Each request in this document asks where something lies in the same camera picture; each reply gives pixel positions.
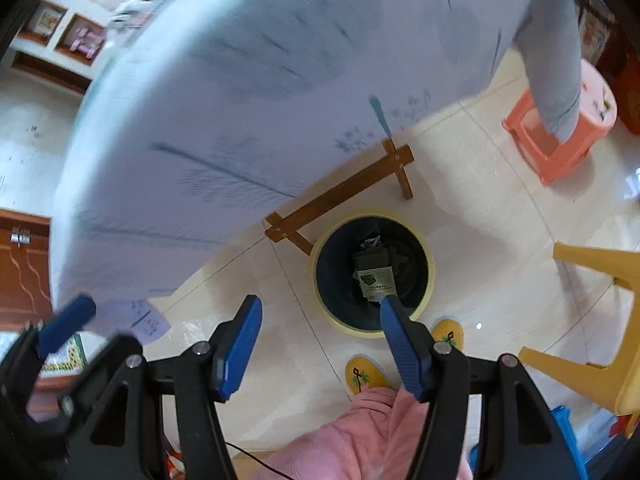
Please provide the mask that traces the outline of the brown wooden door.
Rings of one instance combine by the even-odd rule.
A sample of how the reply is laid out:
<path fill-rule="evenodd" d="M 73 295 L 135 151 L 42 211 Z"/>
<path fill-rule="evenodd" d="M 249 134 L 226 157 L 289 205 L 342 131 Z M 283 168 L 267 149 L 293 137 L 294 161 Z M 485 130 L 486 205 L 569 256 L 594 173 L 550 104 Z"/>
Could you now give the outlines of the brown wooden door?
<path fill-rule="evenodd" d="M 51 219 L 1 211 L 1 330 L 20 332 L 27 323 L 53 316 L 49 281 Z"/>

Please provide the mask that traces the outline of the right yellow slipper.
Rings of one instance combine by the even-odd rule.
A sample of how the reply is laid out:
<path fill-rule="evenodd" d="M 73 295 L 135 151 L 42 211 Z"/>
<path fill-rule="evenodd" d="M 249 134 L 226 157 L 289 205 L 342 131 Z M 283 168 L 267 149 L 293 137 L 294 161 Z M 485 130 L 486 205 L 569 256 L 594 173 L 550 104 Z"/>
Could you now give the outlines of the right yellow slipper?
<path fill-rule="evenodd" d="M 452 348 L 464 350 L 465 336 L 461 323 L 454 318 L 441 318 L 431 329 L 434 341 L 446 342 Z"/>

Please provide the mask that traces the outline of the yellow rimmed trash bin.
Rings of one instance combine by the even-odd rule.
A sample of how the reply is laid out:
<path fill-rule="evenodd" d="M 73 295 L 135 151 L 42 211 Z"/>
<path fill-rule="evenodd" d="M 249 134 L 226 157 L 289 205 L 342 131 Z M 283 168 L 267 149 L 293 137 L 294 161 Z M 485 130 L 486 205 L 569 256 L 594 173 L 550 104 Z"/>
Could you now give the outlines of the yellow rimmed trash bin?
<path fill-rule="evenodd" d="M 435 289 L 434 258 L 423 235 L 404 219 L 365 211 L 337 222 L 314 244 L 310 280 L 333 325 L 359 338 L 383 336 L 380 310 L 388 296 L 420 318 Z"/>

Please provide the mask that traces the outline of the grey white carton box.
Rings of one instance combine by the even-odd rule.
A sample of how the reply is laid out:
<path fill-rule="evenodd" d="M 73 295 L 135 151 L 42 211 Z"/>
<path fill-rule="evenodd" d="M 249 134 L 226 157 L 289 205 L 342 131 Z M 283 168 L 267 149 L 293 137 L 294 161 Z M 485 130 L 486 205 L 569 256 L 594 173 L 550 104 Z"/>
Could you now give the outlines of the grey white carton box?
<path fill-rule="evenodd" d="M 380 304 L 387 296 L 396 296 L 396 284 L 390 256 L 384 248 L 373 248 L 356 255 L 356 277 L 362 296 Z"/>

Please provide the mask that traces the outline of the pink plastic stool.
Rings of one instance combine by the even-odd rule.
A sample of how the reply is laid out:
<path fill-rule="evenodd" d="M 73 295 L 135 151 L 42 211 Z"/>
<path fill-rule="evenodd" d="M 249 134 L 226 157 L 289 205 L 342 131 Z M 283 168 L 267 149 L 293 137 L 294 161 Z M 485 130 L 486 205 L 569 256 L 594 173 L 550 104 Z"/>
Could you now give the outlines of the pink plastic stool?
<path fill-rule="evenodd" d="M 617 119 L 616 99 L 604 77 L 587 60 L 580 61 L 580 69 L 578 100 L 568 122 L 548 129 L 530 91 L 521 95 L 502 121 L 503 129 L 544 185 L 575 172 Z"/>

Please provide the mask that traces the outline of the yellow plastic chair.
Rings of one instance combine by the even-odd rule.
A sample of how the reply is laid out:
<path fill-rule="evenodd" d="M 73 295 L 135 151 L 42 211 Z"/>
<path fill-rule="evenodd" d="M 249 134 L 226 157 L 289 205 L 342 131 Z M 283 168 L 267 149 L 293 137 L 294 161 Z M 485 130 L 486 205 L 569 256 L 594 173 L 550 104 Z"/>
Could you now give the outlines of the yellow plastic chair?
<path fill-rule="evenodd" d="M 584 317 L 591 350 L 611 350 L 611 361 L 572 362 L 527 347 L 518 357 L 616 416 L 639 411 L 639 255 L 622 250 L 554 245 L 555 259 L 608 275 L 630 301 L 620 313 L 594 308 Z"/>

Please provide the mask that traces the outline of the pink dumbbells on shelf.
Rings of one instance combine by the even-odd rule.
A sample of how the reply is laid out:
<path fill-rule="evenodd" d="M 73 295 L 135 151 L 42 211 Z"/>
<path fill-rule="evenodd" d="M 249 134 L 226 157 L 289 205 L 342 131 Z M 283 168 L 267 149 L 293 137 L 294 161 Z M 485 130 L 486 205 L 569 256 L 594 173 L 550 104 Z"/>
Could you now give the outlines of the pink dumbbells on shelf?
<path fill-rule="evenodd" d="M 76 37 L 70 44 L 70 50 L 72 52 L 79 51 L 86 58 L 92 58 L 101 49 L 103 41 L 103 35 L 97 34 L 87 27 L 78 28 Z"/>

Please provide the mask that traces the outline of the white teal patterned tablecloth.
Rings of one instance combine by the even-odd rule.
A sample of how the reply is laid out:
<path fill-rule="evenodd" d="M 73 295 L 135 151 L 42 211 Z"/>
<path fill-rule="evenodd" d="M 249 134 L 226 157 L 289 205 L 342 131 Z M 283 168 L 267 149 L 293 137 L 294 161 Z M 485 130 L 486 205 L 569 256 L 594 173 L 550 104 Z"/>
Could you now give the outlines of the white teal patterned tablecloth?
<path fill-rule="evenodd" d="M 172 294 L 358 153 L 520 52 L 542 120 L 580 90 L 574 0 L 163 0 L 90 84 L 53 200 L 52 304 Z"/>

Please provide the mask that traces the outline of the pink trousers legs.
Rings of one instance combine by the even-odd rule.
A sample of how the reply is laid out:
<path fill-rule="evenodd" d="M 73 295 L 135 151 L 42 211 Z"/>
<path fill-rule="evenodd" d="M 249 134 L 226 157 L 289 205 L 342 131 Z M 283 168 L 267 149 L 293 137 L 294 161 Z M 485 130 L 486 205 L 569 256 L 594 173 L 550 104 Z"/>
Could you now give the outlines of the pink trousers legs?
<path fill-rule="evenodd" d="M 273 470 L 257 469 L 254 479 L 407 478 L 428 406 L 404 388 L 373 388 L 357 394 L 349 410 L 333 422 L 298 437 L 273 453 Z"/>

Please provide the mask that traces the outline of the wooden table frame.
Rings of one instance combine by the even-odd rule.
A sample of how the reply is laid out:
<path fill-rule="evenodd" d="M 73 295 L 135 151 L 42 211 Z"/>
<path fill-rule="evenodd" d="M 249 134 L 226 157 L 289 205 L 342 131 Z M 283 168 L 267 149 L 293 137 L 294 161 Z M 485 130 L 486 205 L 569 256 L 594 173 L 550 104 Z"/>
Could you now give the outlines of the wooden table frame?
<path fill-rule="evenodd" d="M 265 236 L 275 243 L 288 240 L 305 255 L 310 256 L 314 244 L 303 237 L 299 230 L 387 177 L 394 176 L 401 189 L 402 197 L 405 200 L 412 200 L 413 190 L 406 173 L 406 167 L 414 162 L 410 146 L 404 144 L 398 148 L 392 139 L 387 139 L 382 142 L 382 148 L 385 151 L 382 158 L 333 188 L 329 188 L 287 216 L 282 217 L 277 211 L 273 211 L 265 218 L 269 224 L 269 228 L 265 229 Z"/>

